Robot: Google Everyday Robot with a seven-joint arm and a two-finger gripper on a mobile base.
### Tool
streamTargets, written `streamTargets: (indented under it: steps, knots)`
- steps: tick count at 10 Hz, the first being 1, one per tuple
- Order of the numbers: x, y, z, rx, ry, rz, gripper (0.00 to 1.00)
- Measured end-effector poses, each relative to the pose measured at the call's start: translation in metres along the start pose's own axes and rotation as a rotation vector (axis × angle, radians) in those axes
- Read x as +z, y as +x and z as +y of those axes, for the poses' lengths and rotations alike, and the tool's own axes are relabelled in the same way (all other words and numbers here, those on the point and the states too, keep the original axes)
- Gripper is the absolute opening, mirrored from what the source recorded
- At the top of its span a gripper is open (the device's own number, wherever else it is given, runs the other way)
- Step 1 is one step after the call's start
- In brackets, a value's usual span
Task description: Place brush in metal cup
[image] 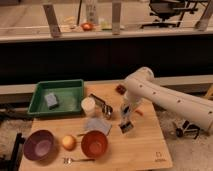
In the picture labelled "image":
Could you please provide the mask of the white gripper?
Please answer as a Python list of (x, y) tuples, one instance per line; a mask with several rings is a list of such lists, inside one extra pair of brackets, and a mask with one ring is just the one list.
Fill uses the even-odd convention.
[(122, 133), (127, 133), (134, 128), (133, 124), (130, 122), (130, 115), (139, 104), (139, 99), (134, 99), (127, 94), (123, 96), (123, 103), (120, 107), (121, 123), (119, 125)]

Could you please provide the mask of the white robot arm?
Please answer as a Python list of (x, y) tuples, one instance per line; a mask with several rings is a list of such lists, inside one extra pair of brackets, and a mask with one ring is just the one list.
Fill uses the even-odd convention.
[(146, 98), (213, 134), (213, 101), (156, 85), (153, 80), (154, 74), (148, 67), (141, 67), (124, 79), (126, 92), (120, 107), (122, 126), (130, 121), (130, 115)]

